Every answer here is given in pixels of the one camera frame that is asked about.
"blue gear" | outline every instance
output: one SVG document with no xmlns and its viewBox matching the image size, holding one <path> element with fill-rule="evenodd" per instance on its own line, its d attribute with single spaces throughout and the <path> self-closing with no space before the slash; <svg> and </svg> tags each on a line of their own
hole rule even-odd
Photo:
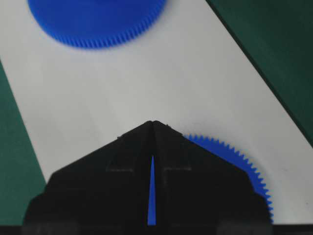
<svg viewBox="0 0 313 235">
<path fill-rule="evenodd" d="M 82 48 L 111 47 L 146 31 L 166 0 L 28 0 L 40 27 L 57 41 Z"/>
<path fill-rule="evenodd" d="M 203 136 L 200 136 L 198 138 L 198 136 L 196 135 L 189 135 L 188 137 L 185 137 L 190 141 L 196 143 L 197 145 L 201 146 L 202 148 L 205 148 L 211 153 L 219 156 L 220 158 L 245 171 L 250 178 L 254 191 L 266 199 L 268 208 L 270 210 L 270 215 L 271 217 L 273 217 L 273 213 L 271 213 L 273 207 L 270 206 L 272 202 L 270 201 L 270 195 L 268 195 L 268 189 L 266 189 L 266 184 L 262 183 L 263 178 L 259 177 L 260 173 L 257 172 L 257 168 L 253 167 L 252 163 L 249 163 L 249 160 L 245 159 L 245 156 L 243 154 L 240 155 L 240 152 L 235 151 L 234 147 L 230 148 L 229 144 L 225 145 L 224 142 L 219 142 L 219 140 L 215 140 L 213 138 L 203 138 Z"/>
</svg>

